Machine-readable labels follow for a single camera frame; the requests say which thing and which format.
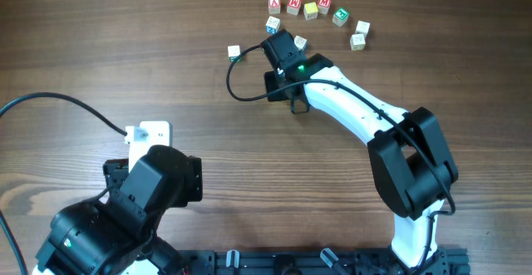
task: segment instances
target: toy block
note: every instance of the toy block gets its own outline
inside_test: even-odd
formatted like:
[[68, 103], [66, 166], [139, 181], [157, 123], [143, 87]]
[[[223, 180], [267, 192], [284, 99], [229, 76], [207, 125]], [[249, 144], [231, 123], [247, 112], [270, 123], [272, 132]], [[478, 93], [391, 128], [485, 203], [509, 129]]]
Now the toy block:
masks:
[[362, 34], [364, 38], [366, 38], [368, 32], [369, 32], [369, 22], [358, 21], [355, 34]]
[[276, 17], [269, 17], [268, 21], [266, 22], [266, 32], [275, 34], [279, 30], [279, 26], [281, 26], [281, 20]]
[[316, 5], [316, 2], [306, 3], [303, 13], [306, 20], [318, 17], [318, 5]]
[[299, 35], [297, 35], [293, 39], [293, 43], [296, 45], [296, 47], [298, 47], [299, 51], [305, 52], [305, 49], [307, 48], [307, 40], [305, 38], [300, 37]]
[[321, 14], [327, 14], [329, 8], [331, 7], [331, 0], [319, 0], [318, 1], [318, 11]]
[[366, 46], [366, 40], [364, 39], [363, 34], [351, 35], [351, 40], [349, 43], [351, 44], [351, 51], [360, 51]]
[[289, 0], [286, 6], [286, 12], [293, 15], [298, 15], [299, 8], [301, 8], [301, 0]]
[[229, 60], [232, 62], [238, 55], [240, 55], [240, 46], [228, 46], [227, 52], [229, 53]]
[[348, 18], [349, 18], [349, 12], [347, 12], [347, 10], [340, 7], [340, 9], [338, 9], [336, 13], [334, 13], [334, 16], [332, 17], [332, 22], [334, 22], [339, 27], [341, 27], [343, 26], [343, 24], [347, 22]]
[[269, 14], [281, 13], [281, 0], [268, 0]]

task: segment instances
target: cable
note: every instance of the cable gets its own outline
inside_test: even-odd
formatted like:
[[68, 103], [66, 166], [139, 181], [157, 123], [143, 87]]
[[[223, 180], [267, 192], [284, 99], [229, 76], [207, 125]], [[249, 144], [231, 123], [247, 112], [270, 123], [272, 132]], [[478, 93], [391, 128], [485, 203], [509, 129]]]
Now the cable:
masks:
[[17, 241], [15, 240], [15, 237], [13, 236], [13, 233], [11, 232], [9, 225], [7, 225], [7, 221], [2, 214], [2, 210], [0, 210], [0, 225], [2, 225], [3, 232], [6, 234], [7, 240], [9, 241], [9, 244], [11, 245], [11, 248], [13, 249], [13, 252], [15, 253], [15, 258], [17, 258], [18, 267], [20, 268], [20, 273], [22, 275], [27, 275], [26, 263], [24, 262], [22, 251], [20, 251]]
[[[9, 109], [13, 108], [16, 104], [19, 104], [19, 103], [21, 103], [23, 101], [31, 100], [31, 99], [34, 99], [34, 98], [38, 98], [38, 97], [50, 97], [50, 98], [57, 98], [57, 99], [64, 100], [64, 101], [70, 101], [71, 103], [74, 103], [74, 104], [80, 106], [81, 108], [91, 112], [94, 116], [98, 117], [98, 119], [103, 121], [106, 125], [111, 127], [114, 131], [118, 132], [120, 135], [123, 135], [123, 136], [127, 135], [126, 131], [124, 131], [124, 130], [120, 129], [118, 126], [114, 125], [107, 118], [105, 118], [105, 116], [103, 116], [100, 112], [98, 112], [97, 110], [93, 109], [92, 107], [90, 107], [86, 103], [84, 103], [82, 101], [79, 101], [78, 99], [73, 98], [71, 96], [65, 96], [63, 94], [53, 93], [53, 92], [37, 92], [37, 93], [28, 94], [28, 95], [25, 95], [25, 96], [20, 96], [20, 97], [16, 98], [15, 100], [9, 102], [7, 105], [5, 105], [0, 110], [0, 117], [2, 117], [4, 115], [4, 113], [6, 113]], [[108, 190], [109, 190], [109, 188], [105, 188], [100, 194], [98, 194], [97, 196], [92, 197], [90, 199], [87, 199], [84, 202], [98, 200], [99, 198], [101, 198], [101, 196], [103, 196], [105, 193], [107, 193]], [[18, 266], [20, 267], [20, 273], [22, 275], [27, 275], [27, 267], [26, 267], [26, 263], [24, 262], [24, 257], [22, 256], [22, 252], [21, 252], [20, 248], [18, 247], [17, 241], [15, 240], [15, 237], [13, 236], [13, 233], [12, 233], [11, 229], [9, 228], [9, 225], [7, 224], [7, 220], [3, 216], [2, 210], [0, 210], [0, 226], [2, 226], [3, 232], [6, 234], [7, 240], [9, 241], [9, 244], [11, 245], [11, 248], [13, 249], [13, 252], [15, 254], [15, 258], [17, 258]]]
[[86, 103], [84, 103], [84, 102], [82, 102], [82, 101], [80, 101], [78, 99], [75, 99], [75, 98], [73, 98], [71, 96], [65, 96], [65, 95], [63, 95], [61, 93], [54, 93], [54, 92], [36, 92], [36, 93], [28, 94], [28, 95], [25, 95], [25, 96], [20, 96], [20, 97], [14, 99], [13, 101], [9, 102], [7, 105], [5, 105], [0, 110], [0, 117], [2, 117], [2, 115], [4, 113], [6, 113], [7, 110], [11, 109], [14, 105], [20, 104], [23, 101], [31, 100], [31, 99], [38, 98], [38, 97], [49, 97], [49, 98], [57, 98], [57, 99], [64, 100], [64, 101], [70, 101], [71, 103], [74, 103], [74, 104], [80, 106], [81, 108], [91, 112], [94, 116], [98, 117], [99, 120], [103, 121], [106, 125], [108, 125], [110, 128], [112, 128], [118, 134], [123, 135], [123, 136], [127, 135], [127, 132], [125, 130], [122, 130], [118, 126], [114, 125], [107, 118], [105, 118], [105, 116], [103, 116], [100, 112], [98, 112], [97, 110], [95, 110], [91, 106], [87, 105]]
[[93, 202], [96, 202], [96, 201], [100, 200], [100, 198], [102, 198], [103, 195], [105, 195], [107, 192], [109, 192], [110, 188], [111, 187], [106, 187], [98, 195], [92, 196], [89, 199], [85, 199], [85, 200], [81, 201], [80, 204], [93, 203]]
[[409, 144], [414, 149], [416, 149], [416, 151], [419, 154], [419, 156], [421, 157], [421, 159], [426, 163], [426, 165], [429, 167], [429, 170], [434, 175], [434, 178], [436, 179], [436, 182], [438, 183], [438, 186], [440, 187], [443, 195], [446, 197], [447, 201], [449, 202], [449, 205], [451, 206], [451, 211], [437, 210], [437, 211], [432, 212], [428, 216], [429, 222], [430, 222], [430, 226], [429, 226], [429, 230], [428, 230], [428, 237], [427, 237], [427, 240], [426, 240], [425, 248], [423, 250], [423, 254], [421, 256], [421, 261], [417, 265], [416, 271], [415, 271], [415, 273], [420, 273], [422, 268], [423, 268], [423, 265], [425, 264], [426, 257], [428, 256], [428, 253], [431, 250], [432, 228], [433, 228], [432, 225], [435, 222], [435, 216], [437, 216], [438, 214], [451, 216], [456, 211], [455, 201], [452, 198], [451, 193], [449, 192], [449, 189], [443, 183], [443, 180], [441, 179], [440, 175], [438, 174], [435, 166], [427, 158], [425, 153], [421, 150], [421, 147], [412, 139], [412, 137], [410, 135], [408, 135], [390, 116], [386, 115], [386, 113], [384, 112], [383, 109], [379, 109], [377, 106], [373, 105], [370, 101], [368, 101], [366, 98], [364, 98], [363, 96], [358, 94], [356, 91], [354, 91], [351, 88], [349, 88], [347, 86], [344, 86], [343, 84], [340, 84], [338, 82], [330, 81], [330, 80], [311, 79], [311, 80], [299, 81], [299, 82], [295, 82], [295, 83], [286, 85], [285, 87], [279, 88], [279, 89], [274, 90], [274, 91], [270, 91], [270, 92], [265, 93], [265, 94], [263, 94], [261, 96], [248, 97], [248, 98], [236, 96], [233, 93], [233, 91], [231, 90], [231, 85], [229, 84], [229, 77], [231, 75], [231, 71], [233, 70], [233, 66], [242, 56], [244, 56], [248, 52], [251, 52], [252, 50], [255, 50], [257, 48], [260, 48], [260, 45], [250, 47], [249, 49], [243, 51], [229, 65], [229, 69], [227, 70], [227, 77], [225, 78], [225, 84], [227, 86], [227, 90], [228, 90], [229, 94], [235, 100], [237, 100], [237, 101], [257, 101], [257, 100], [262, 100], [263, 98], [266, 98], [268, 96], [272, 96], [272, 95], [278, 94], [279, 92], [285, 91], [285, 90], [293, 88], [295, 86], [301, 86], [301, 85], [305, 85], [305, 84], [309, 84], [309, 83], [329, 84], [329, 85], [335, 86], [337, 88], [343, 89], [344, 91], [350, 93], [351, 95], [355, 96], [358, 100], [360, 100], [361, 102], [366, 104], [370, 109], [374, 110], [381, 118], [383, 118], [386, 121], [388, 121], [393, 126], [393, 128], [403, 137], [403, 139], [405, 139], [407, 144]]

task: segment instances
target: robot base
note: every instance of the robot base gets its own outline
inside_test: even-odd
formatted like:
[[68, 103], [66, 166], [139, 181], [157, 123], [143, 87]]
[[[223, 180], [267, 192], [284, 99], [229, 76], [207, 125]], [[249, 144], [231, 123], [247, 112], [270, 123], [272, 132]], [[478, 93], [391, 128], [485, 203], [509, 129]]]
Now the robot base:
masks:
[[[213, 251], [179, 251], [184, 275], [338, 275], [320, 258], [320, 253], [240, 253], [227, 267], [227, 253]], [[350, 275], [407, 275], [390, 248], [369, 248], [337, 252], [338, 262]], [[424, 275], [468, 275], [466, 249], [439, 247], [427, 259]]]

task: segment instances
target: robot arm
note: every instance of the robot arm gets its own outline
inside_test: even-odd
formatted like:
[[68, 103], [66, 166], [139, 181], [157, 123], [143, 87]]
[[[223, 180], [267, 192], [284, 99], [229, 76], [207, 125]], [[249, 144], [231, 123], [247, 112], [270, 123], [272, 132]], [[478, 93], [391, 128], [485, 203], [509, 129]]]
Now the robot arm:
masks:
[[[291, 100], [292, 104], [301, 100], [308, 109], [312, 106], [328, 113], [367, 145], [377, 192], [395, 214], [392, 250], [405, 266], [414, 268], [420, 263], [431, 235], [429, 258], [437, 248], [434, 239], [437, 217], [434, 222], [428, 217], [442, 207], [444, 195], [427, 163], [434, 167], [447, 189], [458, 179], [458, 170], [434, 115], [425, 108], [409, 113], [377, 99], [350, 82], [324, 56], [317, 54], [307, 59], [285, 30], [260, 46], [273, 67], [273, 71], [264, 75], [268, 100]], [[303, 88], [294, 86], [298, 82], [305, 83]], [[356, 92], [380, 112], [335, 84]], [[274, 93], [284, 87], [282, 93]], [[408, 133], [430, 162], [422, 160], [417, 152], [406, 158], [402, 149], [408, 144], [382, 114]]]
[[[358, 92], [375, 106], [383, 109], [395, 122], [399, 123], [405, 119], [403, 114], [407, 113], [406, 110], [390, 106], [367, 93], [361, 87], [349, 81], [336, 66], [325, 67], [310, 76], [310, 78], [330, 80], [343, 84]], [[392, 127], [388, 121], [383, 120], [366, 104], [344, 90], [323, 83], [306, 84], [304, 90], [309, 105], [328, 113], [334, 119], [340, 121], [365, 145], [373, 139], [376, 132], [379, 130], [387, 131]]]
[[103, 165], [108, 201], [61, 210], [33, 275], [181, 273], [180, 254], [156, 230], [168, 208], [202, 199], [201, 159], [170, 147], [168, 122], [143, 121], [126, 131], [129, 159]]

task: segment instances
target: wood grain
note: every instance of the wood grain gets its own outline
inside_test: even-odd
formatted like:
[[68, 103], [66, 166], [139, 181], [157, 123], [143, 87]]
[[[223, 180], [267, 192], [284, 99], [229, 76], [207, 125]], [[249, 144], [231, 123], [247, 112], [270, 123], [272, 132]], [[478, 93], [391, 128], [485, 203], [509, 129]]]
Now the wood grain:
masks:
[[[332, 2], [346, 26], [282, 13], [282, 27], [377, 97], [436, 114], [461, 172], [438, 242], [468, 248], [474, 274], [532, 273], [532, 0]], [[261, 42], [267, 18], [266, 0], [0, 0], [0, 103], [55, 91], [120, 127], [171, 122], [174, 147], [204, 162], [204, 200], [160, 226], [176, 248], [387, 246], [392, 213], [362, 143], [322, 112], [227, 93], [226, 47]], [[367, 49], [351, 52], [359, 19], [372, 23]], [[265, 71], [250, 53], [235, 91], [263, 93]], [[30, 268], [52, 216], [98, 193], [103, 162], [128, 150], [54, 100], [10, 110], [0, 145], [0, 207]], [[17, 273], [3, 235], [0, 273]]]

